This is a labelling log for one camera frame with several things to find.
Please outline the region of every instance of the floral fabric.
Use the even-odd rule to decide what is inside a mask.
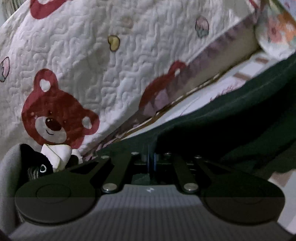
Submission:
[[[263,7],[255,32],[263,50],[272,57],[282,60],[296,50],[296,22],[275,1]]]

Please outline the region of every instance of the cartoon bear face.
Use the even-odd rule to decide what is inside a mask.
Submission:
[[[22,109],[22,121],[38,144],[66,144],[72,149],[79,148],[84,136],[99,128],[99,116],[60,90],[56,75],[49,69],[37,72],[33,91]]]

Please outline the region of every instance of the metal bolt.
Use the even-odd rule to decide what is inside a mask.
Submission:
[[[186,191],[196,191],[197,189],[198,189],[198,185],[197,184],[195,184],[195,183],[186,183],[185,185],[184,185],[184,189],[186,190]]]
[[[117,185],[114,183],[106,183],[103,185],[105,191],[114,191],[117,189]]]

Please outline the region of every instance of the dark green fabric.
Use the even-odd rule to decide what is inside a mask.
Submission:
[[[296,55],[203,108],[102,150],[202,155],[246,172],[296,140]]]
[[[296,142],[268,162],[266,166],[254,170],[253,174],[264,179],[269,179],[274,172],[285,173],[292,169],[296,169]]]

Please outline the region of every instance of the bed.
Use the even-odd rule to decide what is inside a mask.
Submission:
[[[0,29],[0,159],[17,143],[102,148],[254,53],[259,6],[27,0]]]

